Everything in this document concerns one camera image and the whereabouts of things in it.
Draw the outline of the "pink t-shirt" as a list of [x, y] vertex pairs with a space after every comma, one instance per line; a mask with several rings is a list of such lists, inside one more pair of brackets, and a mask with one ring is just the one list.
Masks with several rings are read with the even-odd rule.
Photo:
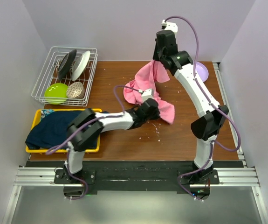
[[175, 119], [175, 107], [162, 100], [156, 90], [156, 83], [165, 83], [169, 80], [162, 63], [151, 60], [136, 73], [134, 80], [126, 84], [124, 99], [134, 105], [140, 105], [149, 98], [156, 100], [161, 119], [171, 125]]

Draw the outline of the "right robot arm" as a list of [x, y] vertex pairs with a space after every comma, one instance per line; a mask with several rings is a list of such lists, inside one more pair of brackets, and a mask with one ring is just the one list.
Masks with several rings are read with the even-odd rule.
[[193, 70], [194, 62], [186, 51], [179, 51], [175, 34], [170, 30], [156, 33], [153, 59], [180, 82], [193, 102], [198, 119], [191, 123], [197, 148], [190, 172], [193, 180], [203, 183], [213, 171], [213, 147], [229, 109], [211, 95], [199, 75]]

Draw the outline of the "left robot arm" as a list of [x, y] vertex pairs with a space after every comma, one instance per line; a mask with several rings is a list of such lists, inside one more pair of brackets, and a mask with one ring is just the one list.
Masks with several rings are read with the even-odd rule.
[[158, 119], [159, 116], [158, 102], [152, 98], [120, 113], [84, 110], [67, 128], [68, 156], [64, 165], [65, 178], [70, 183], [81, 181], [85, 151], [95, 143], [101, 133], [136, 129], [149, 120]]

